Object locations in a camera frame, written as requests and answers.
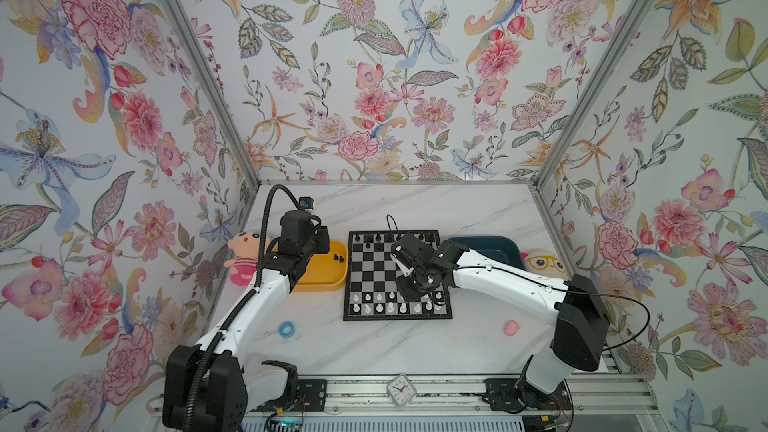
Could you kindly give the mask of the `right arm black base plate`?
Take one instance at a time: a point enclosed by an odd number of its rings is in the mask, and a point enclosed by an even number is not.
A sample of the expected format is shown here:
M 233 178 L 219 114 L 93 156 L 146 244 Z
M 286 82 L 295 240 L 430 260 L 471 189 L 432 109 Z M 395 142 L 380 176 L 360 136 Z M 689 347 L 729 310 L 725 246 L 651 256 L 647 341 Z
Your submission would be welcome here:
M 545 394 L 532 386 L 519 386 L 515 377 L 488 378 L 484 380 L 484 401 L 492 411 L 520 413 L 524 411 L 570 411 L 573 408 L 566 382 L 561 382 L 554 392 Z

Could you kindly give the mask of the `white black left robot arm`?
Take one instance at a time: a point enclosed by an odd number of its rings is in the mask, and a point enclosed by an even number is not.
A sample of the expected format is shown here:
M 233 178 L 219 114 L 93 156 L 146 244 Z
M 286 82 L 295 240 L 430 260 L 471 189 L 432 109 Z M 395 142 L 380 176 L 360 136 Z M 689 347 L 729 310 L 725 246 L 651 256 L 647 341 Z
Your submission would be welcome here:
M 259 360 L 251 347 L 264 320 L 295 289 L 310 260 L 330 251 L 328 229 L 310 197 L 293 197 L 280 234 L 257 248 L 246 290 L 194 345 L 180 345 L 166 363 L 162 423 L 179 431 L 238 431 L 261 406 L 280 411 L 297 400 L 292 364 Z

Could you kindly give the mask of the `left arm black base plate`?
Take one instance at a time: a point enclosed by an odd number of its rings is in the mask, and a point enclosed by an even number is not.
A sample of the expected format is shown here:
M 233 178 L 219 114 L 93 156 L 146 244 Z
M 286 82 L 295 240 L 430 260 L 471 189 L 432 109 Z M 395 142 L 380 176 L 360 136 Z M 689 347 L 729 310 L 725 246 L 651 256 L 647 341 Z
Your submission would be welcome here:
M 281 397 L 269 400 L 252 412 L 287 411 L 290 406 L 297 406 L 298 411 L 323 412 L 327 400 L 326 379 L 299 379 L 294 385 L 288 386 L 288 391 Z

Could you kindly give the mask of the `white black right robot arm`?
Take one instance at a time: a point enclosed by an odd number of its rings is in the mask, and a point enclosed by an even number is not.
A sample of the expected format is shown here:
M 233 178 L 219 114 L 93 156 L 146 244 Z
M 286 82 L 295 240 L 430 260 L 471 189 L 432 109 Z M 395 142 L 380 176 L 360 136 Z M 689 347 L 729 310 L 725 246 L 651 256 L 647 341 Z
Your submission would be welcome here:
M 402 272 L 396 279 L 398 291 L 408 301 L 449 286 L 510 303 L 552 327 L 548 344 L 524 366 L 515 385 L 520 392 L 550 395 L 573 372 L 598 369 L 610 320 L 589 278 L 536 275 L 455 241 L 434 248 L 412 233 L 399 238 L 391 257 Z

